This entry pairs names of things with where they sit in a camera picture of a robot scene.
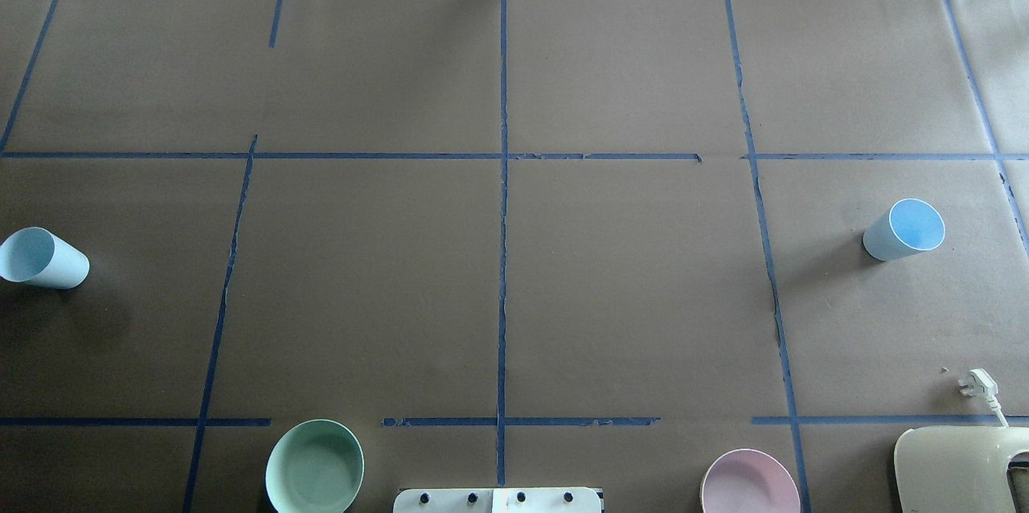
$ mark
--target mint green bowl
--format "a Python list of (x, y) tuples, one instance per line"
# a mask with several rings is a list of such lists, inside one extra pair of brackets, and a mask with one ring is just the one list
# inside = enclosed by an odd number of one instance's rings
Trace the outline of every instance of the mint green bowl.
[(364, 453), (345, 426), (319, 418), (283, 435), (264, 470), (268, 497), (279, 513), (342, 513), (364, 478)]

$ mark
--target white plug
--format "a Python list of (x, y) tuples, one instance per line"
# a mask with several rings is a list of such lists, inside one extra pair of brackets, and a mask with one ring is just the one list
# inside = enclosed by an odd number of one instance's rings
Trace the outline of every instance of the white plug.
[(962, 395), (986, 399), (986, 404), (989, 404), (990, 410), (1000, 419), (1000, 426), (1006, 427), (1007, 418), (1004, 418), (1004, 413), (1000, 410), (1000, 403), (997, 401), (997, 393), (999, 392), (997, 381), (990, 376), (988, 371), (983, 369), (971, 369), (969, 373), (969, 378), (958, 379)]

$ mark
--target blue cup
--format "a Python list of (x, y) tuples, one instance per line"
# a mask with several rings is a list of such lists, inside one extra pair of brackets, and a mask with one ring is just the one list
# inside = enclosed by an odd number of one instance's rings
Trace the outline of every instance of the blue cup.
[(861, 243), (876, 260), (889, 261), (937, 249), (945, 233), (939, 212), (925, 201), (904, 198), (864, 231)]

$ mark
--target light blue cup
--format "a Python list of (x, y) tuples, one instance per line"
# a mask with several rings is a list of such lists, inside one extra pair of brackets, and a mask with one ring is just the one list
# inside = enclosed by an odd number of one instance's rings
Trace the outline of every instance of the light blue cup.
[(945, 234), (939, 212), (925, 201), (904, 198), (873, 223), (861, 242), (876, 260), (889, 261), (937, 249)]
[(279, 513), (342, 513), (364, 479), (364, 453), (345, 426), (319, 418), (289, 430), (264, 470), (268, 497)]

